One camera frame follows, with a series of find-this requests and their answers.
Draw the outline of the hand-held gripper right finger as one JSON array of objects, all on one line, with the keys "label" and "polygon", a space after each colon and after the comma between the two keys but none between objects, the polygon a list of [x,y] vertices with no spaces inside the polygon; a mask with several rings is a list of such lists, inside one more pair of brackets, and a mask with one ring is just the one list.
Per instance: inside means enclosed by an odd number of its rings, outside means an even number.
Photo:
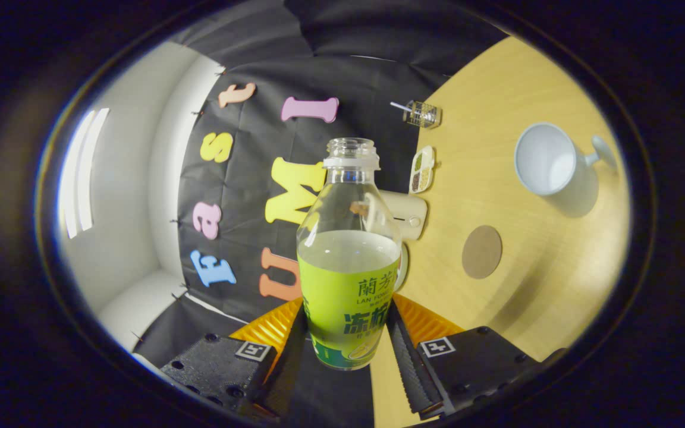
[{"label": "hand-held gripper right finger", "polygon": [[543,368],[492,328],[461,328],[397,293],[388,331],[411,412],[422,420],[479,411]]}]

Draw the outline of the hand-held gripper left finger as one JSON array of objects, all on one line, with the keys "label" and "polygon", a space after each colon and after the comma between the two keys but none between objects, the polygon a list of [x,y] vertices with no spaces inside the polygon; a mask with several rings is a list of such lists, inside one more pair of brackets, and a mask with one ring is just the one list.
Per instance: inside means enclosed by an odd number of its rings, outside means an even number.
[{"label": "hand-held gripper left finger", "polygon": [[225,411],[277,423],[289,412],[306,331],[303,299],[297,298],[229,336],[207,333],[161,371]]}]

